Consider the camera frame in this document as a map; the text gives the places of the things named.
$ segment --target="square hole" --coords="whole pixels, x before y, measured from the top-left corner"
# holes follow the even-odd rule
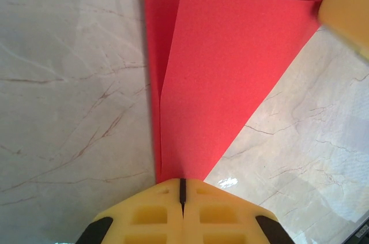
[[[205,234],[204,244],[245,244],[243,234]]]
[[[226,205],[209,205],[200,208],[200,223],[208,224],[235,224],[235,211]]]
[[[133,215],[132,224],[166,224],[167,209],[160,206],[146,206],[138,208]]]
[[[165,234],[153,235],[127,235],[125,244],[166,244],[167,236]]]

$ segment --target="red sheet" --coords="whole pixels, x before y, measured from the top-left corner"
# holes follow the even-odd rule
[[[319,3],[292,0],[181,3],[184,6],[178,12],[179,0],[145,0],[158,182],[173,177],[204,179],[242,128],[240,124],[246,123],[318,28],[315,10]],[[180,19],[173,39],[177,12]],[[212,24],[211,20],[221,25]],[[231,33],[230,27],[237,33]],[[245,44],[251,41],[252,45],[245,48],[242,41]],[[209,45],[208,42],[213,49],[202,52],[199,45]],[[220,65],[222,72],[218,76],[216,67]],[[229,76],[232,70],[237,71],[236,75]],[[219,88],[221,94],[207,92],[206,85]]]

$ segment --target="table surface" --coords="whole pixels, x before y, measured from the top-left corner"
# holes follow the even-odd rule
[[[1,243],[74,243],[155,183],[144,30],[142,0],[0,0]],[[320,28],[206,182],[342,242],[369,207],[368,89]]]

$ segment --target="yellow plastic part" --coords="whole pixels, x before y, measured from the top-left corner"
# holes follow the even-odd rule
[[[323,0],[318,17],[369,59],[369,0]]]
[[[255,217],[274,214],[195,179],[186,180],[184,215],[179,179],[160,183],[98,214],[113,222],[102,244],[269,244]]]

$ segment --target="marble surface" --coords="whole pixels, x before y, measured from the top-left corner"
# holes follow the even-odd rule
[[[319,29],[206,181],[341,243],[369,209],[369,64]],[[74,243],[154,184],[142,0],[0,0],[0,243]]]

